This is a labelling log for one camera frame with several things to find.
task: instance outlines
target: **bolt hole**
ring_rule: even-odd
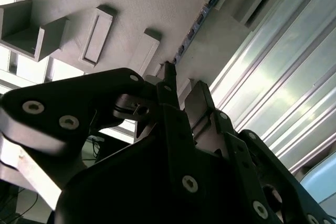
[[[38,109],[39,109],[38,105],[36,105],[36,104],[30,104],[30,105],[28,106],[28,108],[29,108],[30,110],[38,110]]]
[[[188,179],[186,182],[190,187],[194,187],[194,183],[190,179]]]
[[[244,166],[245,168],[249,168],[249,166],[248,166],[248,164],[247,164],[246,162],[243,162],[243,166]]]
[[[146,115],[149,112],[147,107],[141,107],[138,109],[138,115]]]
[[[259,212],[261,212],[262,214],[265,213],[265,212],[264,212],[264,209],[263,209],[261,206],[258,206],[257,208],[258,208]]]
[[[66,124],[71,124],[71,125],[74,124],[74,121],[71,120],[71,119],[66,119],[64,122],[65,122]]]

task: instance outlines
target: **cable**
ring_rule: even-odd
[[[99,144],[95,141],[95,140],[91,140],[92,141],[92,148],[93,148],[93,156],[95,157],[95,158],[97,158],[97,156],[98,156],[98,152],[99,152]]]
[[[14,220],[20,218],[22,215],[24,215],[26,212],[28,212],[29,210],[31,210],[33,208],[33,206],[35,206],[36,202],[38,200],[38,194],[36,194],[36,199],[35,202],[32,204],[31,207],[29,207],[26,211],[24,211],[22,214],[20,214],[19,216],[15,217],[13,220],[11,220],[10,222],[8,222],[7,224],[11,224]]]
[[[21,193],[23,190],[25,190],[25,188],[23,188],[22,190],[20,190],[20,191],[17,193],[17,195],[14,195],[12,198],[10,198],[10,199],[5,203],[4,207],[0,210],[0,212],[2,212],[2,211],[5,209],[5,207],[8,205],[8,203],[11,202],[13,199],[15,199],[15,198],[19,195],[19,193]]]

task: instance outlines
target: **screw head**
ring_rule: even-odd
[[[220,115],[222,118],[227,119],[227,115],[225,113],[221,112]]]
[[[255,212],[262,217],[264,220],[266,220],[268,218],[268,212],[267,209],[265,208],[265,206],[260,203],[259,201],[253,201],[253,208],[255,210]]]
[[[137,76],[134,76],[134,75],[130,75],[130,78],[133,80],[133,81],[138,81],[139,78]]]
[[[249,136],[251,139],[253,139],[253,140],[256,139],[256,136],[255,136],[252,132],[249,132],[249,133],[248,133],[248,136]]]
[[[183,187],[187,189],[190,193],[195,193],[198,191],[198,183],[192,176],[185,175],[182,178],[182,184]]]
[[[169,87],[167,85],[165,85],[164,88],[167,89],[168,91],[172,91],[171,87]]]
[[[307,215],[310,224],[319,224],[317,219],[313,215]]]
[[[59,126],[67,130],[75,130],[79,126],[79,121],[72,115],[64,115],[59,119]]]
[[[29,114],[37,115],[44,111],[44,106],[38,101],[27,101],[22,105],[22,109]]]

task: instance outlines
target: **corrugated metal panel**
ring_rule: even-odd
[[[290,171],[336,138],[336,0],[279,0],[211,86]]]

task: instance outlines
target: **gray plastic block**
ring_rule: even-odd
[[[34,61],[40,61],[59,48],[66,18],[41,27],[30,23],[32,0],[0,6],[0,45]]]
[[[104,5],[96,8],[84,42],[79,61],[95,67],[103,51],[113,22],[115,10]]]

